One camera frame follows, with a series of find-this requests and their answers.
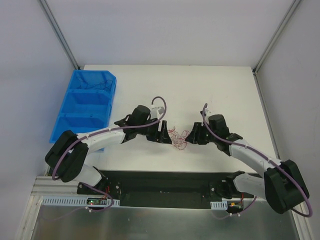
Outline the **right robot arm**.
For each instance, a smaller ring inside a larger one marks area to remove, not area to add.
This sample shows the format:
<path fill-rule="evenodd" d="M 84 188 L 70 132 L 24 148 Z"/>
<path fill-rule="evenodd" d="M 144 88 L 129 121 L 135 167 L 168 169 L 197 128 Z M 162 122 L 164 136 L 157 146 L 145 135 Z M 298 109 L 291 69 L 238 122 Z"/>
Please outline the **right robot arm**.
<path fill-rule="evenodd" d="M 214 143 L 218 150 L 252 168 L 258 176 L 244 171 L 228 175 L 216 186 L 216 194 L 232 199 L 241 193 L 263 198 L 278 214 L 293 210 L 305 202 L 308 206 L 309 191 L 297 164 L 292 160 L 272 158 L 248 144 L 242 136 L 231 133 L 221 114 L 204 116 L 195 122 L 186 142 L 194 145 Z"/>

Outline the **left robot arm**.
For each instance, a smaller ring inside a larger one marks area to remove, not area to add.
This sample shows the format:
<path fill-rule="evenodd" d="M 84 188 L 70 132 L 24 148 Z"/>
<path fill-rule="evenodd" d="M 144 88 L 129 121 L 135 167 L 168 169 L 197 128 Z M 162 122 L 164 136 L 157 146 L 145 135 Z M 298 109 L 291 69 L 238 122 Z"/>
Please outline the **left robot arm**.
<path fill-rule="evenodd" d="M 162 120 L 165 112 L 163 107 L 138 105 L 131 114 L 109 127 L 87 133 L 64 131 L 44 158 L 52 169 L 53 180 L 64 183 L 75 180 L 88 185 L 94 194 L 102 194 L 107 178 L 96 167 L 86 165 L 86 157 L 107 146 L 124 144 L 138 135 L 150 142 L 172 144 L 167 122 Z"/>

